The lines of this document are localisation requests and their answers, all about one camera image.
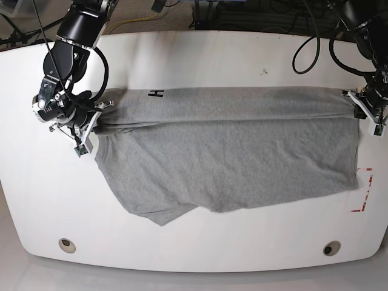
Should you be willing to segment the grey T-shirt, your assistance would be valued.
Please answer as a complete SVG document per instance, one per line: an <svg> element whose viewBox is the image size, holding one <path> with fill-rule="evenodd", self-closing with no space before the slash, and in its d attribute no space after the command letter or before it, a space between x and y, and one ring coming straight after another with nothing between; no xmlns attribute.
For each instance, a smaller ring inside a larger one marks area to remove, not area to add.
<svg viewBox="0 0 388 291"><path fill-rule="evenodd" d="M96 163L131 214L164 226L359 187L359 123L336 89L109 89Z"/></svg>

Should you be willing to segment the red tape marking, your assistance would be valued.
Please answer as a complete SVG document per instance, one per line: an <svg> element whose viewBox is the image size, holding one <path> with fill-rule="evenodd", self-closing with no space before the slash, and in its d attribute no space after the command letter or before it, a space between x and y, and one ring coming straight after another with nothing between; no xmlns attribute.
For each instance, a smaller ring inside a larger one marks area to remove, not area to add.
<svg viewBox="0 0 388 291"><path fill-rule="evenodd" d="M358 168L357 179L359 188L350 196L351 213L361 213L366 209L373 181L373 168Z"/></svg>

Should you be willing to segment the left table grommet hole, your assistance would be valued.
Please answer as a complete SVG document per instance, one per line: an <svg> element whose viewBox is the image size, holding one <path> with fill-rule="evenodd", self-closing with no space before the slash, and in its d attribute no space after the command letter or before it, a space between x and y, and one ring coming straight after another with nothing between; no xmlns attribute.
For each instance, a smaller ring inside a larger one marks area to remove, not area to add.
<svg viewBox="0 0 388 291"><path fill-rule="evenodd" d="M58 241L59 247L61 250L63 250L65 253L75 253L76 252L76 246L75 244L66 238L61 238Z"/></svg>

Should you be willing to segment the table grommet hole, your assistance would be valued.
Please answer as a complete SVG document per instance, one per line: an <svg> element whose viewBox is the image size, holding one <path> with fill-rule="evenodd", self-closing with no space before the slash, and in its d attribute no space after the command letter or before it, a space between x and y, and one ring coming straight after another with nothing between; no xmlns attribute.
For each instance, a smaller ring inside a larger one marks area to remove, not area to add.
<svg viewBox="0 0 388 291"><path fill-rule="evenodd" d="M334 256L336 255L341 248L341 243L339 241L328 242L323 248L323 254L325 256Z"/></svg>
<svg viewBox="0 0 388 291"><path fill-rule="evenodd" d="M63 250L65 253L75 253L76 252L76 246L75 244L66 238L61 238L58 241L59 247L61 250Z"/></svg>

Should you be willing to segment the right table grommet hole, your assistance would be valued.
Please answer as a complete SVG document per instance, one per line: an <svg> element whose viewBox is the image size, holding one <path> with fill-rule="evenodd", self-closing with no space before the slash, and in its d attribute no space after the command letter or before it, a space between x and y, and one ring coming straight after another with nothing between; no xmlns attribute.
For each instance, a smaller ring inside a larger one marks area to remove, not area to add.
<svg viewBox="0 0 388 291"><path fill-rule="evenodd" d="M341 248L341 243L339 241L328 242L323 248L323 254L325 256L334 256L336 255Z"/></svg>

